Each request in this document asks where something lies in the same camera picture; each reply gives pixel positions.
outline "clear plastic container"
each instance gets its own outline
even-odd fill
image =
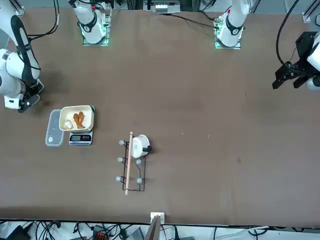
[[[61,109],[54,109],[50,113],[45,135],[45,144],[49,147],[59,147],[64,142],[65,132],[59,128],[60,112]]]

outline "food container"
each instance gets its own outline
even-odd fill
[[[84,120],[82,125],[84,128],[77,128],[77,124],[74,120],[74,115],[83,112]],[[73,125],[73,129],[64,129],[64,123],[66,120],[70,120]],[[60,112],[59,118],[59,128],[64,132],[90,132],[94,127],[94,111],[91,106],[89,105],[82,105],[82,106],[65,106],[62,108]]]

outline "table surface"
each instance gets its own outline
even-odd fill
[[[200,13],[186,17],[210,24]],[[72,9],[56,33],[32,42],[45,92],[23,114],[0,108],[2,217],[166,223],[319,226],[320,94],[272,89],[284,15],[250,15],[242,49],[215,49],[213,31],[146,11],[113,13],[109,47],[84,47]],[[29,34],[50,29],[52,8],[28,9]],[[280,53],[305,31],[289,18]],[[49,114],[97,107],[89,147],[45,144]],[[145,134],[144,192],[115,181],[118,145]]]

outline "wooden dowel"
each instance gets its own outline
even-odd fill
[[[128,164],[126,166],[126,181],[125,181],[125,195],[128,195],[129,192],[129,179],[130,179],[130,163],[131,163],[131,149],[132,149],[132,139],[134,133],[130,132],[130,141],[129,141],[129,151],[128,151]]]

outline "white cup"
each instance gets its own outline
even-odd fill
[[[149,139],[147,136],[141,134],[132,139],[132,149],[131,156],[135,159],[138,159],[142,156],[147,155],[152,150],[150,146]]]

